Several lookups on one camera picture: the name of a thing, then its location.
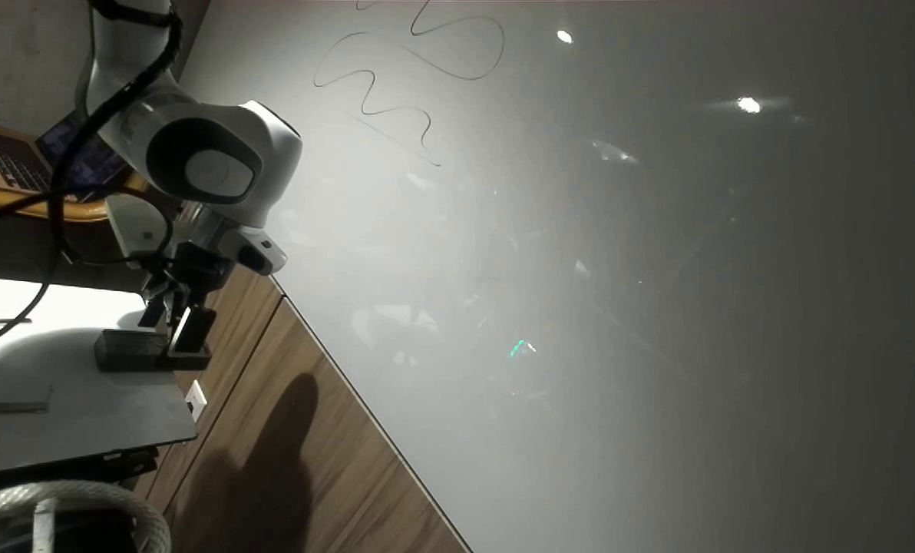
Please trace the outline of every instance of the white robot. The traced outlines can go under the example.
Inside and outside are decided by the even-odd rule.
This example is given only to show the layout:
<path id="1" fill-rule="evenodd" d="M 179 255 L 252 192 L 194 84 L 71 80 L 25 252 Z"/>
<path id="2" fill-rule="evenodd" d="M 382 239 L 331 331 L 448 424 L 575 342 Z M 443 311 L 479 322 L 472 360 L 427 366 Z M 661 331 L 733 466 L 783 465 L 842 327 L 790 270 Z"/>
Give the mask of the white robot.
<path id="1" fill-rule="evenodd" d="M 80 390 L 98 381 L 98 387 L 110 387 L 104 394 L 110 394 L 114 403 L 145 405 L 138 400 L 159 394 L 150 387 L 146 394 L 138 390 L 136 385 L 141 377 L 146 381 L 167 369 L 202 369 L 207 363 L 204 334 L 214 314 L 204 306 L 204 296 L 228 280 L 231 266 L 245 264 L 256 274 L 283 266 L 283 252 L 264 234 L 264 219 L 294 175 L 301 138 L 256 101 L 232 108 L 200 104 L 179 88 L 167 73 L 182 41 L 182 17 L 173 0 L 90 0 L 90 5 L 94 54 L 83 84 L 83 108 L 91 112 L 83 138 L 98 131 L 138 175 L 166 196 L 182 200 L 184 212 L 175 219 L 159 252 L 150 252 L 146 260 L 138 264 L 138 270 L 146 274 L 146 311 L 136 327 L 60 339 L 42 334 L 19 348 L 26 348 L 25 360 L 42 360 L 40 349 L 52 353 L 71 377 L 80 377 Z M 65 187 L 57 182 L 48 196 L 48 212 L 57 242 L 65 246 Z M 122 201 L 115 196 L 110 201 L 110 223 L 129 257 L 154 247 L 154 239 L 145 239 L 150 228 L 141 228 L 141 220 L 146 220 L 141 210 L 141 201 Z M 30 381 L 21 381 L 25 371 L 0 375 L 13 375 L 19 387 L 30 387 Z M 167 416 L 175 419 L 161 419 L 155 410 L 125 419 L 115 415 L 118 405 L 94 405 L 94 394 L 83 394 L 90 395 L 83 400 L 60 395 L 57 390 L 60 387 L 48 395 L 30 387 L 26 395 L 19 394 L 15 410 L 0 415 L 0 435 L 36 428 L 30 438 L 13 438 L 8 447 L 0 438 L 0 515 L 30 515 L 30 545 L 52 548 L 60 540 L 45 535 L 42 515 L 60 515 L 71 504 L 98 505 L 125 518 L 125 524 L 118 524 L 125 535 L 114 530 L 114 524 L 101 527 L 114 538 L 114 548 L 115 542 L 173 548 L 161 518 L 114 483 L 141 469 L 141 458 L 133 454 L 154 447 L 146 431 L 154 431 L 154 435 L 186 432 L 182 428 L 186 419 L 182 419 L 182 415 L 186 415 L 184 405 L 155 408 L 173 410 Z M 68 432 L 71 419 L 60 416 L 65 408 L 80 410 L 80 416 L 98 416 L 98 424 L 110 419 L 108 432 L 114 435 L 104 438 L 108 444 L 86 438 L 86 444 L 71 444 L 60 458 L 45 454 L 40 438 L 52 432 L 80 442 L 75 432 Z M 0 524 L 0 530 L 4 540 L 15 540 L 19 523 Z"/>

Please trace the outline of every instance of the white object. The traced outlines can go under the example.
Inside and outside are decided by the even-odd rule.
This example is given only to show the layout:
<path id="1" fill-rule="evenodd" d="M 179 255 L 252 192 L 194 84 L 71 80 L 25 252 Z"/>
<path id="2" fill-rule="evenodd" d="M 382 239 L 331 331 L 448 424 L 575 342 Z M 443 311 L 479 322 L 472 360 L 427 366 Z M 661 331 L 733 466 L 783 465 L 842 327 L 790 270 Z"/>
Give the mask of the white object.
<path id="1" fill-rule="evenodd" d="M 202 416 L 207 400 L 204 400 L 204 390 L 202 390 L 200 381 L 191 381 L 191 387 L 186 387 L 186 394 L 184 394 L 184 405 L 186 405 L 186 410 L 191 410 L 194 419 Z"/>
<path id="2" fill-rule="evenodd" d="M 563 28 L 554 28 L 554 41 L 563 42 L 563 47 L 571 47 L 575 42 L 575 33 L 563 30 Z"/>
<path id="3" fill-rule="evenodd" d="M 736 97 L 736 108 L 744 112 L 761 112 L 761 101 L 756 101 L 752 95 Z"/>
<path id="4" fill-rule="evenodd" d="M 57 497 L 42 497 L 34 504 L 30 553 L 56 553 L 56 512 L 57 512 Z"/>

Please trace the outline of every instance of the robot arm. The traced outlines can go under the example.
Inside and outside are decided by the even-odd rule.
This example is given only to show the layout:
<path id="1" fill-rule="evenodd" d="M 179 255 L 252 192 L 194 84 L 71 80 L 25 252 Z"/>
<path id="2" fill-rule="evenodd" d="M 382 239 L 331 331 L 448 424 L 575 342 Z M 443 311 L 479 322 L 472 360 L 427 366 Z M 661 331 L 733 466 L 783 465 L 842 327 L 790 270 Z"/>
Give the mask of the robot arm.
<path id="1" fill-rule="evenodd" d="M 154 66 L 175 41 L 173 0 L 90 0 L 94 54 L 86 111 L 101 108 Z M 202 104 L 173 73 L 101 125 L 101 138 L 155 189 L 184 201 L 161 264 L 146 274 L 141 327 L 104 331 L 101 369 L 202 369 L 214 314 L 202 306 L 232 264 L 256 274 L 283 266 L 264 234 L 301 155 L 297 131 L 256 101 Z"/>
<path id="2" fill-rule="evenodd" d="M 173 30 L 159 21 L 173 14 L 173 0 L 90 4 L 94 54 L 86 108 L 94 111 L 161 54 Z M 301 138 L 271 108 L 200 104 L 159 73 L 101 138 L 154 187 L 186 201 L 173 247 L 191 242 L 256 274 L 280 270 L 283 252 L 260 228 L 294 175 Z"/>

